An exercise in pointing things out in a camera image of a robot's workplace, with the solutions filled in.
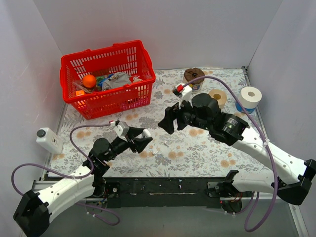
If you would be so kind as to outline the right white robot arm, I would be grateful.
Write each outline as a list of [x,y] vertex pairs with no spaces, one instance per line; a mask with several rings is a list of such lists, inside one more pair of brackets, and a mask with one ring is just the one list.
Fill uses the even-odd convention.
[[250,155],[269,169],[263,174],[230,171],[223,182],[211,188],[222,197],[250,191],[276,193],[287,203],[301,205],[316,174],[315,160],[304,161],[263,142],[246,121],[222,112],[209,94],[198,94],[191,102],[183,101],[167,107],[158,126],[168,134],[186,126],[206,130],[216,141]]

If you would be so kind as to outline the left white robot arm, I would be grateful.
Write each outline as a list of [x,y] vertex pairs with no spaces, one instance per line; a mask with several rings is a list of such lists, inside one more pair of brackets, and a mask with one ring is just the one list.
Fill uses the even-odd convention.
[[107,188],[103,175],[110,168],[107,162],[128,149],[141,153],[153,139],[145,128],[130,127],[119,121],[111,122],[110,126],[117,137],[112,142],[97,139],[87,160],[72,175],[43,190],[29,190],[22,195],[13,219],[26,236],[41,236],[59,214],[83,198],[104,196]]

